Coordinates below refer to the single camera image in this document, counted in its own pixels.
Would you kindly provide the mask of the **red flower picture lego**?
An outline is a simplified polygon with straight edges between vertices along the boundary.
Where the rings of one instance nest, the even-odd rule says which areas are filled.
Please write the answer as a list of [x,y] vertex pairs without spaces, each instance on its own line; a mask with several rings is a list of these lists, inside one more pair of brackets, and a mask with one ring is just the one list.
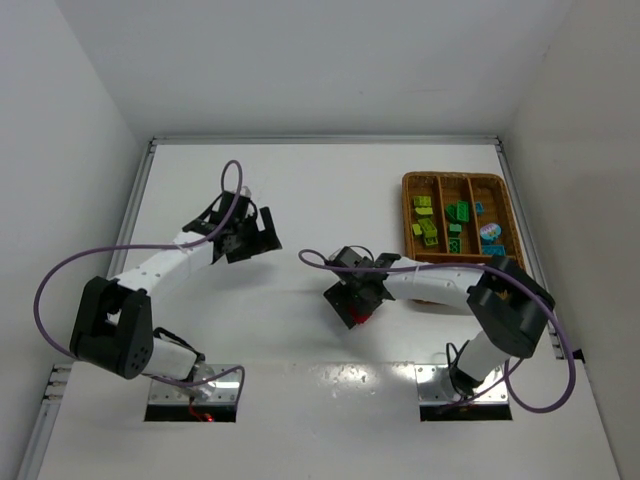
[[371,317],[372,312],[351,309],[349,311],[349,315],[353,325],[361,325],[361,324],[364,324]]

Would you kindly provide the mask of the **lime hollow lego brick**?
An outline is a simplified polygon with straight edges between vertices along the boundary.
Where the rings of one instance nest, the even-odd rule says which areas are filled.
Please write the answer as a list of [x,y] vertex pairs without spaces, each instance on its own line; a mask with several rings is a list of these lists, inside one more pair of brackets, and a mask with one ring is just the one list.
[[435,224],[429,218],[420,218],[417,222],[411,224],[411,229],[415,236],[434,238],[438,235]]

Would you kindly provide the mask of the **green and blue lego stack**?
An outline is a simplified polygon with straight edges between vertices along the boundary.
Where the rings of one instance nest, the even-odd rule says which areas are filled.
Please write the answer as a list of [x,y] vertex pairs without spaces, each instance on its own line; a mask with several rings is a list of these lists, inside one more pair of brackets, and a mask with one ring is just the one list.
[[448,240],[448,250],[453,254],[460,254],[462,252],[461,239],[458,237],[452,237]]

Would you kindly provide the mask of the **blue lego brick from stack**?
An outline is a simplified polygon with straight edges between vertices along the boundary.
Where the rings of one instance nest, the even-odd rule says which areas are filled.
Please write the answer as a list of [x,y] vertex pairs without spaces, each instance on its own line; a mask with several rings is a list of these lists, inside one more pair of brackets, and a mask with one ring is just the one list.
[[483,255],[506,256],[506,249],[500,244],[487,244],[481,247]]

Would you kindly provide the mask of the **green long lego brick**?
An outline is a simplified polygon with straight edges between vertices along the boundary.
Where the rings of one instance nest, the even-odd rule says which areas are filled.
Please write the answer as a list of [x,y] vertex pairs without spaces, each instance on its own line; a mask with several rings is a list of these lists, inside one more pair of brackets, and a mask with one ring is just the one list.
[[447,219],[453,223],[468,223],[470,221],[469,203],[459,200],[445,207]]

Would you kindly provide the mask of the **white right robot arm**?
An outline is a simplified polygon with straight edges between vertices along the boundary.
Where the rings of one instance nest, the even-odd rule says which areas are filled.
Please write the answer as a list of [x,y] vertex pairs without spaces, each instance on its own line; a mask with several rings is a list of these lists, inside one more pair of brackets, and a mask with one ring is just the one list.
[[365,322],[386,300],[446,305],[475,317],[480,332],[447,367],[450,388],[470,396],[488,374],[511,358],[533,356],[554,299],[519,265],[493,256],[486,265],[454,267],[393,253],[376,260],[344,247],[324,261],[339,281],[324,297],[348,328]]

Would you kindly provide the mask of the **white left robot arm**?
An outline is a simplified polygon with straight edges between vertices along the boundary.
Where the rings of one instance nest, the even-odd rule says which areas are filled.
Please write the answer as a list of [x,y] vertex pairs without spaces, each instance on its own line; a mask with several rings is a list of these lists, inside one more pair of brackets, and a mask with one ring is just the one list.
[[160,301],[199,270],[281,249],[269,207],[249,194],[225,191],[174,238],[140,265],[84,287],[70,352],[124,379],[147,375],[189,382],[204,356],[153,323]]

